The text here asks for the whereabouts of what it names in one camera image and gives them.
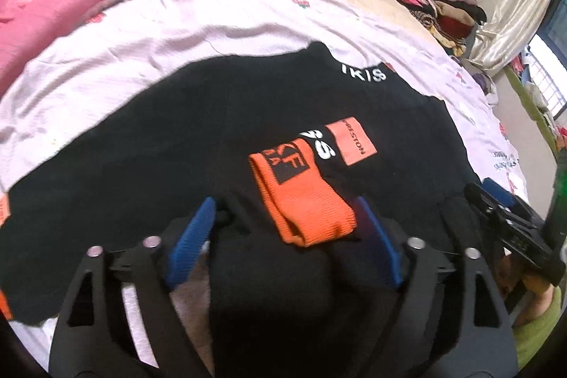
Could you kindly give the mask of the person's right hand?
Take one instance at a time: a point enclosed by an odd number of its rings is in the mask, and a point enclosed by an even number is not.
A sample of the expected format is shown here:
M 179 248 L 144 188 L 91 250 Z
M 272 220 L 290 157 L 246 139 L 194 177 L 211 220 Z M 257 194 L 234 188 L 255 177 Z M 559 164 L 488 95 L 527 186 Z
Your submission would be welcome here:
M 500 260 L 495 280 L 503 299 L 506 299 L 520 282 L 529 292 L 529 303 L 515 318 L 515 327 L 526 325 L 543 316 L 554 300 L 555 287 L 514 254 L 505 255 Z

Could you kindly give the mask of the green sleeved right forearm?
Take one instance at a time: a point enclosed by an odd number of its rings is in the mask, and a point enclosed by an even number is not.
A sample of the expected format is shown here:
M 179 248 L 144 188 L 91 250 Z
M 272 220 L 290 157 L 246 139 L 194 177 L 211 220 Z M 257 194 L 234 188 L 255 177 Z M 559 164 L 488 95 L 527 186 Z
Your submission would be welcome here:
M 555 329 L 561 315 L 561 297 L 560 288 L 554 287 L 552 302 L 540 317 L 525 325 L 512 328 L 518 370 L 524 368 L 532 360 Z

